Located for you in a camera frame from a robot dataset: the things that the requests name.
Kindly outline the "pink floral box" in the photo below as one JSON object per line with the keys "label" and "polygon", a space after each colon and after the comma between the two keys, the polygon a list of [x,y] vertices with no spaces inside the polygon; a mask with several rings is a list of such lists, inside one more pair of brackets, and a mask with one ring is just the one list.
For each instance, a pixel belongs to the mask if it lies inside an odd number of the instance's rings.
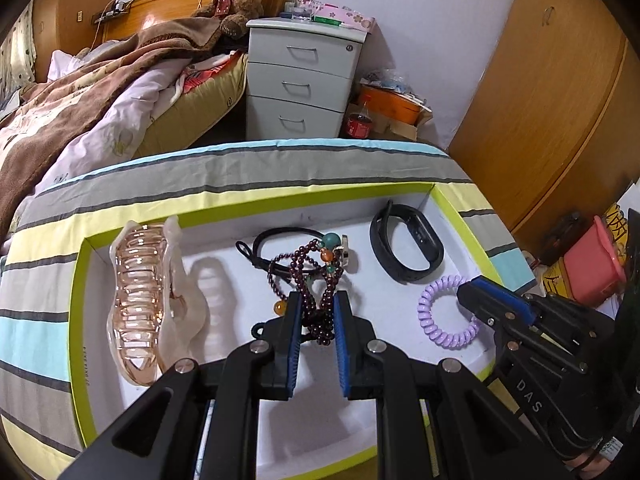
{"label": "pink floral box", "polygon": [[365,34],[370,34],[375,26],[375,18],[368,18],[346,6],[329,3],[317,3],[311,17],[318,23],[358,30]]}

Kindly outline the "white quilt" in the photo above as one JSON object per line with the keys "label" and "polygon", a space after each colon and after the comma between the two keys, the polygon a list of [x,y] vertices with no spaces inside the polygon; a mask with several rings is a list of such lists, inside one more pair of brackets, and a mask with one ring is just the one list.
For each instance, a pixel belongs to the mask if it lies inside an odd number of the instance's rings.
{"label": "white quilt", "polygon": [[29,192],[145,156],[188,148],[240,102],[247,54],[160,62],[122,92],[96,126],[67,144]]}

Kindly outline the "orange basin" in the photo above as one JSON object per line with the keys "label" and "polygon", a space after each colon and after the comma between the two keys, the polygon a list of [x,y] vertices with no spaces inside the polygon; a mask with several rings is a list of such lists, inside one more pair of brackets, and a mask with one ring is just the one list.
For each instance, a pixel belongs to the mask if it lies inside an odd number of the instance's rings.
{"label": "orange basin", "polygon": [[369,112],[387,118],[415,125],[424,108],[401,94],[380,88],[361,86],[358,104],[367,107]]}

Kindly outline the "cola bottle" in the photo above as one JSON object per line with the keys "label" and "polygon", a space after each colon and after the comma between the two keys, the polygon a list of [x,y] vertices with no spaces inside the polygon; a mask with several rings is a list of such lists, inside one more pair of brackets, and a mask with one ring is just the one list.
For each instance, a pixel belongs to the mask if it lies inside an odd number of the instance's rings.
{"label": "cola bottle", "polygon": [[354,139],[367,139],[370,136],[373,120],[367,104],[353,105],[346,118],[346,134]]}

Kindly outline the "black fitness band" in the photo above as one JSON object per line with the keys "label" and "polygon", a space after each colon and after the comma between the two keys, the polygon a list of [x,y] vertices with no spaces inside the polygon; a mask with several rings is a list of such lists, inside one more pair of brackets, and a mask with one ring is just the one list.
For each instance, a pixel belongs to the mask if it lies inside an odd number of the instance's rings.
{"label": "black fitness band", "polygon": [[444,244],[413,206],[388,200],[372,218],[369,237],[378,264],[397,283],[422,282],[444,261]]}

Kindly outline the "pink plastic bucket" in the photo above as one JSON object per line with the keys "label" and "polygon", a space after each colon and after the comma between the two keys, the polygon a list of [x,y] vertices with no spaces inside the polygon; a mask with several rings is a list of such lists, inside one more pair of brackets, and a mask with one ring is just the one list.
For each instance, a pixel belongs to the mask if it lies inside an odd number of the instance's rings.
{"label": "pink plastic bucket", "polygon": [[563,257],[573,298],[597,307],[626,284],[610,232],[599,217]]}

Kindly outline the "large beige hair claw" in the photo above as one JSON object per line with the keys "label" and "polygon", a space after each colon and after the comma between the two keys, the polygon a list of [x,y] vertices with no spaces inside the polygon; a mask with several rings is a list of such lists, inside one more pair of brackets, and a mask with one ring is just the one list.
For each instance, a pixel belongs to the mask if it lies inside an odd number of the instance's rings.
{"label": "large beige hair claw", "polygon": [[176,216],[162,223],[129,221],[110,246],[115,279],[106,336],[119,374],[149,387],[175,362],[193,354],[208,305],[183,265]]}

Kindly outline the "striped table cloth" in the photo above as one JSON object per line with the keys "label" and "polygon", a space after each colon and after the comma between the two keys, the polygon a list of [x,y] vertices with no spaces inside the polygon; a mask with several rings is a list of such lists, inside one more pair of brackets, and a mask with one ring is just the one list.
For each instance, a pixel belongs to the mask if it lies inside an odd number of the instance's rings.
{"label": "striped table cloth", "polygon": [[111,166],[55,185],[25,209],[1,274],[1,432],[29,479],[54,479],[88,445],[70,384],[70,300],[78,252],[126,223],[182,229],[208,210],[254,203],[295,208],[314,193],[396,186],[450,189],[454,206],[498,271],[535,283],[518,244],[460,166],[432,146],[392,141],[281,140],[197,148]]}

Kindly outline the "white drawer nightstand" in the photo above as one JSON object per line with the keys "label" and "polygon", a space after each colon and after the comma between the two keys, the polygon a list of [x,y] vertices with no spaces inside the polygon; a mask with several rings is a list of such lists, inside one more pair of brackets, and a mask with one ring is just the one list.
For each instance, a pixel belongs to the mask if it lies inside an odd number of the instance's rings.
{"label": "white drawer nightstand", "polygon": [[247,139],[336,138],[367,35],[286,18],[247,27]]}

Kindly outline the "lime green tray box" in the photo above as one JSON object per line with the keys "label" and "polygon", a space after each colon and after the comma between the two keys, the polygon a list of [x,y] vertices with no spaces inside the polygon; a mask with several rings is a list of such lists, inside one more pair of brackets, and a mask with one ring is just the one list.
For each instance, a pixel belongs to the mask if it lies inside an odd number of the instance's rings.
{"label": "lime green tray box", "polygon": [[[423,284],[396,283],[373,255],[369,224],[388,200],[420,209],[431,222],[445,248],[439,275],[498,278],[445,185],[427,185],[418,192],[380,186],[344,195],[314,193],[295,208],[262,202],[240,210],[208,210],[195,224],[183,226],[180,242],[186,272],[209,307],[208,320],[193,343],[194,359],[205,363],[228,356],[250,340],[255,324],[273,315],[276,296],[264,272],[236,250],[236,242],[275,228],[278,235],[264,247],[265,255],[273,256],[303,244],[307,226],[347,236],[350,261],[341,285],[356,314],[368,318],[378,336],[413,358],[433,363],[442,359],[445,351],[424,336],[416,317]],[[115,291],[108,258],[112,239],[102,234],[85,240],[73,278],[70,384],[83,444],[91,443],[142,393],[120,376],[108,348],[106,320]],[[372,477],[374,456],[374,404],[343,398],[333,347],[304,344],[292,399],[260,406],[258,477],[320,479],[353,472],[358,465]]]}

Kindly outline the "wooden wardrobe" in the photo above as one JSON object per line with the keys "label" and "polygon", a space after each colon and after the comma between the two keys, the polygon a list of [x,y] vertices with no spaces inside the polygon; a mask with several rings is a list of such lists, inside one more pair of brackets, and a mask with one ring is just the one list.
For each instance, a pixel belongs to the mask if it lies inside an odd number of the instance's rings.
{"label": "wooden wardrobe", "polygon": [[602,0],[514,0],[449,147],[521,248],[639,175],[639,57]]}

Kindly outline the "brown blanket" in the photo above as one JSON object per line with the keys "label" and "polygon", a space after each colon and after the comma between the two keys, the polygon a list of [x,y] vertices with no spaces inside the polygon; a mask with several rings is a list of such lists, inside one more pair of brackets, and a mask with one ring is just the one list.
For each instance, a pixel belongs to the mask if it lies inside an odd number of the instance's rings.
{"label": "brown blanket", "polygon": [[163,22],[56,81],[26,90],[23,105],[1,123],[1,234],[66,145],[92,129],[130,84],[160,62],[200,58],[221,35],[218,18]]}

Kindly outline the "patterned curtain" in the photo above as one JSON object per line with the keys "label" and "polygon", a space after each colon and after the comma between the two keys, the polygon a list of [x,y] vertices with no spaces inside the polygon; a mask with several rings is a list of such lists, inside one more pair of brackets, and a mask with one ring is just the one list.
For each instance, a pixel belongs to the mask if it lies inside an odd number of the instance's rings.
{"label": "patterned curtain", "polygon": [[35,81],[37,51],[34,40],[32,11],[34,0],[29,4],[11,27],[1,45],[1,102],[6,102],[19,88]]}

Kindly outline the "wooden headboard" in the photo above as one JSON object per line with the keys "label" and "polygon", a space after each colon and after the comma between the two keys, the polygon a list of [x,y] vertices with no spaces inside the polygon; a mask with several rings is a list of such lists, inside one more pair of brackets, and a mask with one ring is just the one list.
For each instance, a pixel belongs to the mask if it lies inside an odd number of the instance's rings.
{"label": "wooden headboard", "polygon": [[[107,16],[100,23],[98,41],[123,40],[156,23],[187,18],[210,0],[131,0],[124,10]],[[284,9],[285,0],[262,0],[264,14],[274,18]]]}

